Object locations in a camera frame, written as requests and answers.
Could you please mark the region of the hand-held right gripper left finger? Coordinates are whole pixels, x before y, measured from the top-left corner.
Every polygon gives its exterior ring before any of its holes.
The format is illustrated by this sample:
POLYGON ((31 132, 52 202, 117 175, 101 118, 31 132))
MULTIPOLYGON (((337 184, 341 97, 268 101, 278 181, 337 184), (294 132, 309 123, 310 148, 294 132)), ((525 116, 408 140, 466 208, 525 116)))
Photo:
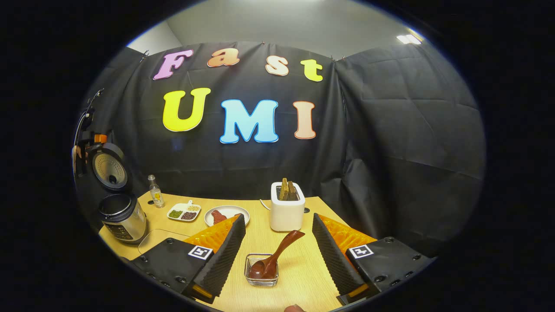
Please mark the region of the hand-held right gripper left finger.
POLYGON ((218 223, 223 241, 218 249, 166 238, 130 261, 140 275, 182 296, 213 303, 220 296, 244 239, 245 218, 218 223))

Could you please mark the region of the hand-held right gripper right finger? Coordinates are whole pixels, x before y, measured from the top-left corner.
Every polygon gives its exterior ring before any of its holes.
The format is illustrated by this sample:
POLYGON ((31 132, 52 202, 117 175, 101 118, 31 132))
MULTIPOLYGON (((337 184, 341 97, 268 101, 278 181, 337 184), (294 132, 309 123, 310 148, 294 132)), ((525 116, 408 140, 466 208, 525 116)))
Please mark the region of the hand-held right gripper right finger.
POLYGON ((376 240, 317 213, 312 233, 344 306, 395 288, 434 262, 397 238, 376 240))

